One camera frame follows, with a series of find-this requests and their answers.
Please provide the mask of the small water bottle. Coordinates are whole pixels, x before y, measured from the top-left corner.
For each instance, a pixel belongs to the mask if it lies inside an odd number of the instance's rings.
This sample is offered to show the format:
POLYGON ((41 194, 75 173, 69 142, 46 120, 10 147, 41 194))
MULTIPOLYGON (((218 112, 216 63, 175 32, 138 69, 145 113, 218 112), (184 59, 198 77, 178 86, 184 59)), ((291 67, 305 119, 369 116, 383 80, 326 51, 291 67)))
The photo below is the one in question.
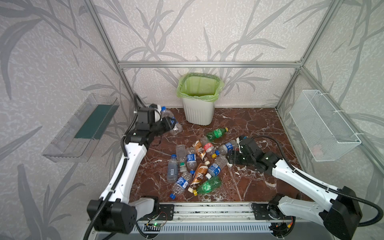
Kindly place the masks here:
POLYGON ((183 131, 182 125, 176 120, 174 114, 166 107, 161 108, 162 118, 165 118, 171 126, 170 133, 175 136, 183 131))

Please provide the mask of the clear bottle green cap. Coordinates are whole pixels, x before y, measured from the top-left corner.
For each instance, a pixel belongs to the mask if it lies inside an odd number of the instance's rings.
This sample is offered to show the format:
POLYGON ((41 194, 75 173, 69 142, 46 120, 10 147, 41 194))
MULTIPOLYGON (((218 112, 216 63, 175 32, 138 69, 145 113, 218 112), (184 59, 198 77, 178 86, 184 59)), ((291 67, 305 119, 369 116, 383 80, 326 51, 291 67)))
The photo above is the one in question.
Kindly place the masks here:
POLYGON ((176 155, 177 161, 179 164, 179 170, 181 173, 187 172, 186 162, 187 162, 187 152, 185 145, 177 145, 176 146, 176 155))

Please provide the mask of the clear bottle blue cap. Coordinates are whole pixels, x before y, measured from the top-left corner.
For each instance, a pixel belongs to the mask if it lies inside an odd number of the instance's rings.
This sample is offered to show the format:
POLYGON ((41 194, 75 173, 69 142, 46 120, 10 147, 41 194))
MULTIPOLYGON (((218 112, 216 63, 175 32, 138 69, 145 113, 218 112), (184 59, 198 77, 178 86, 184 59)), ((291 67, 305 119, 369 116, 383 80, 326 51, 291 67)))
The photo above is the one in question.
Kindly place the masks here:
POLYGON ((171 155, 168 161, 167 182, 175 183, 179 177, 177 155, 171 155))

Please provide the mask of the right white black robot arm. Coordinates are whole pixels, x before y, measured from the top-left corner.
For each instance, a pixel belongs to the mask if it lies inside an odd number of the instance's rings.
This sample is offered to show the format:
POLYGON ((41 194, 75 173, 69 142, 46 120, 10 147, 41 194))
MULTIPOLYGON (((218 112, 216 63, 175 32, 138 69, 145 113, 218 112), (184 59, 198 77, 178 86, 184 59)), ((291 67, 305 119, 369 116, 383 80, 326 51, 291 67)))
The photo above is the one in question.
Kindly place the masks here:
POLYGON ((237 146, 229 147, 227 159, 230 164, 254 167, 256 171, 275 177, 308 196, 310 201, 293 199, 277 194, 264 207, 253 203, 256 217, 270 217, 280 220, 292 219, 290 224, 271 226, 273 236, 284 238, 301 218, 323 226, 334 237, 350 240, 358 227, 367 227, 379 222, 383 209, 375 203, 358 198, 356 193, 344 186, 338 189, 294 167, 287 160, 281 145, 280 154, 263 152, 254 138, 240 136, 237 146))

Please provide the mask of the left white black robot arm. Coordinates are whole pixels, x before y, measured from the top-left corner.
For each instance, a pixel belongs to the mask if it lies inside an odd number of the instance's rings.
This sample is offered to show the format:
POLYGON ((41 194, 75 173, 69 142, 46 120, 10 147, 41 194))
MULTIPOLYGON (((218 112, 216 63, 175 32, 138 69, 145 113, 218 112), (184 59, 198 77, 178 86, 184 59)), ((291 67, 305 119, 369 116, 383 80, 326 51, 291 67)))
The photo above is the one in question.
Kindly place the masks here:
POLYGON ((135 118, 121 139, 122 157, 108 186, 98 200, 91 200, 87 206, 90 224, 83 238, 87 240, 93 230, 114 234, 129 234, 137 221, 157 212, 156 199, 144 197, 130 202, 130 193, 138 168, 146 156, 155 137, 171 131, 177 121, 162 117, 149 120, 135 118))

